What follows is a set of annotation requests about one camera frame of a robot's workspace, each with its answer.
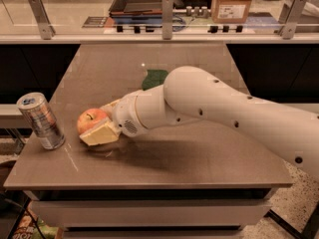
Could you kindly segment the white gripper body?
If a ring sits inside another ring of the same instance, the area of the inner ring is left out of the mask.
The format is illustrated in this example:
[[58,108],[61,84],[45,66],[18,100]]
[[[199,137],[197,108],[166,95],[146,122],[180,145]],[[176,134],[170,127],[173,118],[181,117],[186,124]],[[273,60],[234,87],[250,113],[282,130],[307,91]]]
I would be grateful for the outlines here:
[[136,91],[123,96],[113,109],[113,121],[128,137],[135,137],[149,131],[140,122],[136,109],[136,101],[140,93],[141,91]]

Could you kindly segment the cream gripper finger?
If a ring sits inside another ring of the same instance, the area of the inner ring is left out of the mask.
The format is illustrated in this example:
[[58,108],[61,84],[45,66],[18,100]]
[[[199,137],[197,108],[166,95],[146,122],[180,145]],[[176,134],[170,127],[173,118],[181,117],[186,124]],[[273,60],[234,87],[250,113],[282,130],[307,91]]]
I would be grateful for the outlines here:
[[106,144],[117,141],[121,132],[121,129],[112,120],[106,118],[83,132],[80,139],[88,146]]
[[120,100],[112,101],[108,104],[105,104],[101,106],[101,110],[104,111],[109,118],[111,118],[114,115],[115,107],[119,103]]

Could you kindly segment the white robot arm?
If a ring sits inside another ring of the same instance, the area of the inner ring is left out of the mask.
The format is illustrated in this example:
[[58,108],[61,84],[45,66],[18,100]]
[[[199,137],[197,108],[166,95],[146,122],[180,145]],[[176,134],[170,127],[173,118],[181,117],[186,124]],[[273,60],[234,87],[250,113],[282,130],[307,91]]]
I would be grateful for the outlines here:
[[286,161],[319,177],[319,120],[311,113],[246,95],[193,66],[167,74],[163,83],[138,90],[78,118],[87,145],[111,143],[152,129],[209,120],[258,140]]

